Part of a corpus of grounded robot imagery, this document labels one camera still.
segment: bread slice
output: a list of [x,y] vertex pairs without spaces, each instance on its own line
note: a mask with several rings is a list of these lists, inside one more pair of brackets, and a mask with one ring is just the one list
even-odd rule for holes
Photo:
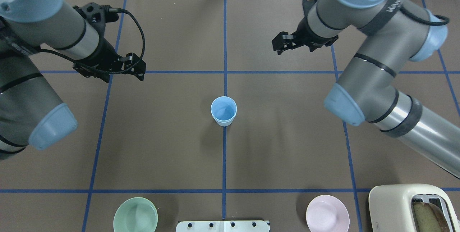
[[418,232],[450,232],[447,220],[435,204],[413,203]]

